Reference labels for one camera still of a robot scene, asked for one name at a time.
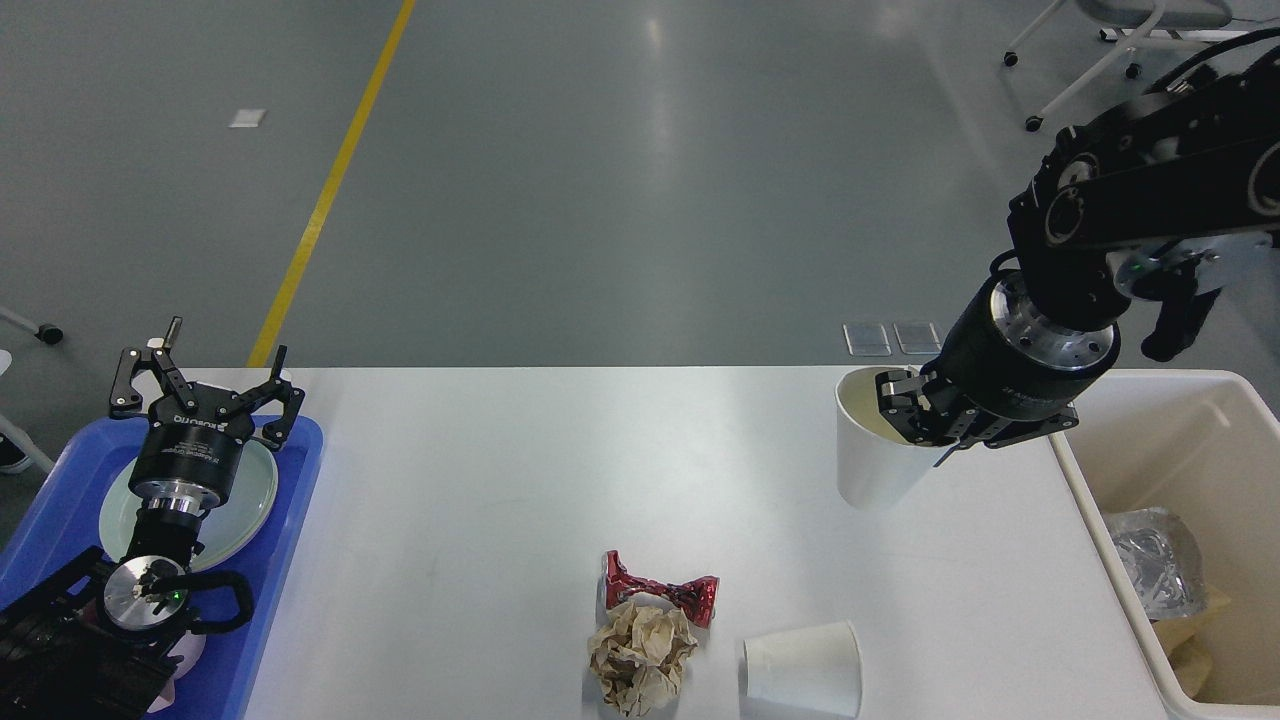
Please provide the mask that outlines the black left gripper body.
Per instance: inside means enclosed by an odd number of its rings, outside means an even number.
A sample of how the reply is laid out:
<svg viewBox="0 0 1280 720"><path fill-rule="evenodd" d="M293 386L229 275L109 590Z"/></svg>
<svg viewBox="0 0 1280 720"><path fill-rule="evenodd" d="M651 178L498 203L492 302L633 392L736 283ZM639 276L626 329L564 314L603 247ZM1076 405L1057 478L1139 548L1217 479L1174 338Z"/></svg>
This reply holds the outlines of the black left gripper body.
<svg viewBox="0 0 1280 720"><path fill-rule="evenodd" d="M131 473L131 492L146 510L204 516L230 497L256 423L216 407L212 418L165 405L148 411L148 430Z"/></svg>

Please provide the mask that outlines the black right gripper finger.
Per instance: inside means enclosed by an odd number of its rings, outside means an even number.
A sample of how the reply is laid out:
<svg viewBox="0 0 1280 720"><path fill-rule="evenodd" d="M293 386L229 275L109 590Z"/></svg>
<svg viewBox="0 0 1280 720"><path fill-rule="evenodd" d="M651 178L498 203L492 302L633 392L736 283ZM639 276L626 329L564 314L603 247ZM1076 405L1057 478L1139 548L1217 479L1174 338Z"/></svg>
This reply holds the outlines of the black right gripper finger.
<svg viewBox="0 0 1280 720"><path fill-rule="evenodd" d="M1074 406L1041 420L1012 420L989 413L978 413L965 433L965 447L983 445L987 448L1006 448L1029 439L1050 436L1079 424Z"/></svg>
<svg viewBox="0 0 1280 720"><path fill-rule="evenodd" d="M942 448L934 465L972 448L975 404L932 366L890 368L876 373L876 406L900 439L919 448Z"/></svg>

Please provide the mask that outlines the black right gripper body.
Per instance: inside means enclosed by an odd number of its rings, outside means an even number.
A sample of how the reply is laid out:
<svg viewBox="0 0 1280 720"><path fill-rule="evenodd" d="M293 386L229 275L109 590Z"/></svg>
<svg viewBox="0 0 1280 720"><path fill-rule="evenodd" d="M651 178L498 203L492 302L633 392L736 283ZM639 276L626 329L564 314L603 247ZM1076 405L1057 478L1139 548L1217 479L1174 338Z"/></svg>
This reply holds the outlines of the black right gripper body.
<svg viewBox="0 0 1280 720"><path fill-rule="evenodd" d="M1088 389L1117 361L1116 323L1074 331L1032 301L1020 272L989 275L927 363L928 404L960 402L1011 421L1044 420Z"/></svg>

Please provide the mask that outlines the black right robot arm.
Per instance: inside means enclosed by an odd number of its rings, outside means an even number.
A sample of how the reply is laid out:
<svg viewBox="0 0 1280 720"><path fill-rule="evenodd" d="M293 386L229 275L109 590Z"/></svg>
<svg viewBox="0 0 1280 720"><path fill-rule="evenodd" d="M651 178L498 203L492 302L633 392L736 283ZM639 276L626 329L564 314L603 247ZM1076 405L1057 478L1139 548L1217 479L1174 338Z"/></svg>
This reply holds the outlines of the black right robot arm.
<svg viewBox="0 0 1280 720"><path fill-rule="evenodd" d="M1119 318L1157 304L1143 355L1167 363L1221 290L1277 247L1277 50L1257 29L1196 53L1143 94L1069 126L1009 204L1011 246L916 370L874 378L892 441L945 454L1066 430L1121 351Z"/></svg>

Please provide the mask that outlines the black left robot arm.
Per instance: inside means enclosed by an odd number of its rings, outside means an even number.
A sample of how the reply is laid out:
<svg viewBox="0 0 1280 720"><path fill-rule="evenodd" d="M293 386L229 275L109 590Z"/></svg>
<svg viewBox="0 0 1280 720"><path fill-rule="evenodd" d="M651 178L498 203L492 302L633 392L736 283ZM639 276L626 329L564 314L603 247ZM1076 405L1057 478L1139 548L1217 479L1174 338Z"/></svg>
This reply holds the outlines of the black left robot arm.
<svg viewBox="0 0 1280 720"><path fill-rule="evenodd" d="M243 574L195 570L198 533L230 500L244 450L285 445L305 392L284 375L285 346L251 389L186 379L172 357L180 325L174 316L146 348L123 348L111 386L109 416L148 424L125 552L111 560L90 546L3 610L5 719L141 719L177 673L184 637L253 619Z"/></svg>

